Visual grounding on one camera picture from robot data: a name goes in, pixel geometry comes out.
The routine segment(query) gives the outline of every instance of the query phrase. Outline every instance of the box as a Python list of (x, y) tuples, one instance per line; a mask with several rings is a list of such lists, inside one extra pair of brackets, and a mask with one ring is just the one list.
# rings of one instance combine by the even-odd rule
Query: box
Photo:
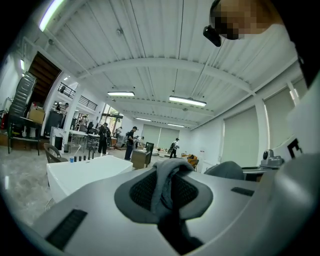
[(29, 112), (29, 119), (32, 121), (42, 124), (45, 118), (45, 111), (42, 108), (32, 108)]

